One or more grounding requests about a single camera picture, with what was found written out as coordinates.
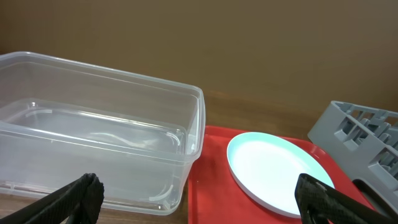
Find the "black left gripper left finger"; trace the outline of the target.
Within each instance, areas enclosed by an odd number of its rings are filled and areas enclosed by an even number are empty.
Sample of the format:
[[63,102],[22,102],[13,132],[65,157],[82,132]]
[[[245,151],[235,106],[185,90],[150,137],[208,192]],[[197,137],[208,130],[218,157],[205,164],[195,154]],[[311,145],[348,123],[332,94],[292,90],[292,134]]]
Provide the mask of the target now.
[[1,218],[1,224],[96,224],[104,201],[104,185],[94,173]]

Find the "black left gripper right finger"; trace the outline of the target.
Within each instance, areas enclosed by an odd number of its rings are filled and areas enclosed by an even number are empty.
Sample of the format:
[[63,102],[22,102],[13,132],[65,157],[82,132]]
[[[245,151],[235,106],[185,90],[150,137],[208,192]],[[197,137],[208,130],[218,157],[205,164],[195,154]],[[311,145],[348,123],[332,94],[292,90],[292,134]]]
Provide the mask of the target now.
[[397,224],[308,174],[300,174],[295,200],[303,224]]

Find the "light blue plate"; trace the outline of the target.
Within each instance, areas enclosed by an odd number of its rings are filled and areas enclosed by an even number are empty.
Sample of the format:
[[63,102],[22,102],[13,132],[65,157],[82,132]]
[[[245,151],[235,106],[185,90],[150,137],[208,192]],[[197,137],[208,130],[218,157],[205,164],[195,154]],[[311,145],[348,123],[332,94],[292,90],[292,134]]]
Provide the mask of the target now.
[[235,136],[228,143],[227,160],[234,180],[250,198],[285,217],[300,218],[295,200],[300,174],[334,187],[313,156],[271,134],[248,132]]

